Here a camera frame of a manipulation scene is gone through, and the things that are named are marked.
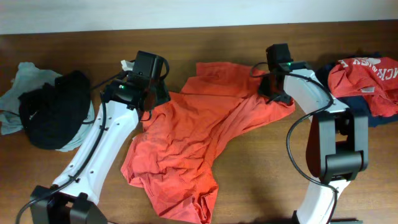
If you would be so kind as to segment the orange t-shirt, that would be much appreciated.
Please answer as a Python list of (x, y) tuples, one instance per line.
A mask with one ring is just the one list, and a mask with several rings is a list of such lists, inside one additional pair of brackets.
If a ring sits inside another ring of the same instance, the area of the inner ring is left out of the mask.
[(140, 187), (158, 216), (210, 223), (218, 195), (211, 167), (227, 143), (295, 110), (258, 94), (260, 70), (198, 63), (197, 74), (156, 107), (129, 147), (121, 173)]

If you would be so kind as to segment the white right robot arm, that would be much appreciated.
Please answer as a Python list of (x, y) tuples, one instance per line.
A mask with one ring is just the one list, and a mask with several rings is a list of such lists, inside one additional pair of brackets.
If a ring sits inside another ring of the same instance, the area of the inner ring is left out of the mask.
[[(295, 100), (305, 113), (291, 125), (285, 140), (292, 165), (309, 182), (304, 200), (290, 222), (334, 223), (339, 197), (368, 167), (368, 117), (335, 98), (308, 63), (287, 60), (267, 61), (266, 65), (269, 73), (262, 75), (262, 82), (270, 100)], [(311, 121), (305, 151), (309, 174), (296, 163), (290, 140), (295, 128), (306, 119)]]

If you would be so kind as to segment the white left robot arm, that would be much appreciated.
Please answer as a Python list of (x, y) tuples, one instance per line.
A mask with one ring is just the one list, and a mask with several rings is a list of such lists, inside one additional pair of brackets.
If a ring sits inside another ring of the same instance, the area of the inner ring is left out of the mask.
[(51, 187), (38, 185), (32, 192), (34, 223), (108, 224), (98, 208), (105, 178), (142, 115), (170, 101), (164, 80), (130, 75), (106, 85), (95, 122), (75, 157)]

